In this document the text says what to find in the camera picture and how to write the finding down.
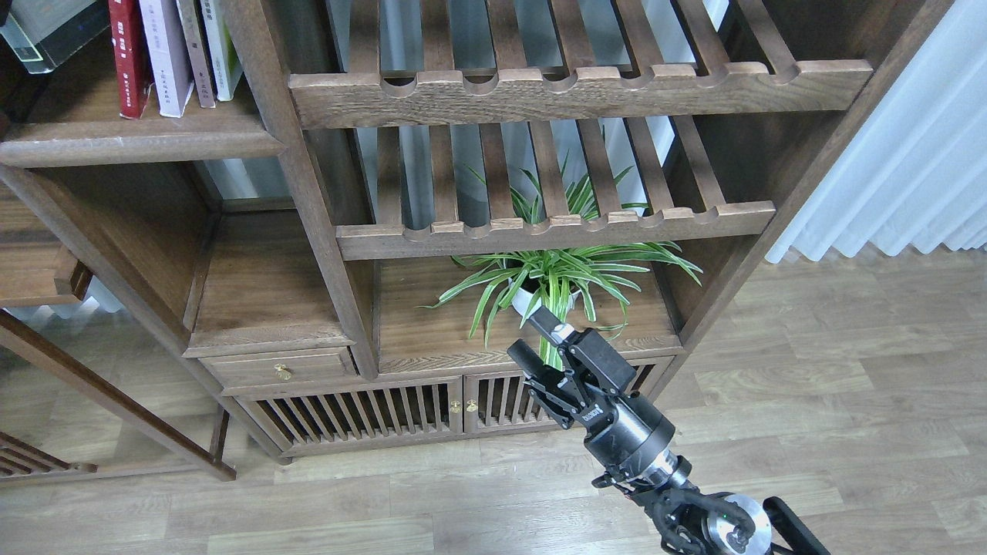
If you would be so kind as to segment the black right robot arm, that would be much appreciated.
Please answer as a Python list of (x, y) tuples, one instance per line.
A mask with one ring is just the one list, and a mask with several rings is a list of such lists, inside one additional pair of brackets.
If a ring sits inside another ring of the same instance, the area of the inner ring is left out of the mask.
[(674, 425), (651, 401), (628, 394), (634, 369), (596, 330), (577, 331), (545, 307), (528, 321), (564, 363), (552, 368), (515, 341), (508, 355), (522, 368), (530, 396), (561, 428), (585, 427), (583, 445), (604, 467), (593, 485), (617, 488), (641, 506), (665, 552), (826, 552), (778, 496), (758, 502), (731, 492), (702, 494), (689, 481), (689, 461), (669, 449)]

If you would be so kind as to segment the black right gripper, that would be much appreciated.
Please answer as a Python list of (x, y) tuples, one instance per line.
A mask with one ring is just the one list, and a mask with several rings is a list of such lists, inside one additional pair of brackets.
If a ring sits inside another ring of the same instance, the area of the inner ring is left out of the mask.
[(675, 428), (652, 402), (627, 394), (635, 370), (593, 329), (575, 331), (540, 306), (527, 322), (556, 348), (564, 370), (545, 365), (519, 338), (507, 354), (526, 378), (531, 398), (561, 428), (584, 426), (583, 446), (603, 465), (606, 479), (669, 479), (677, 458)]

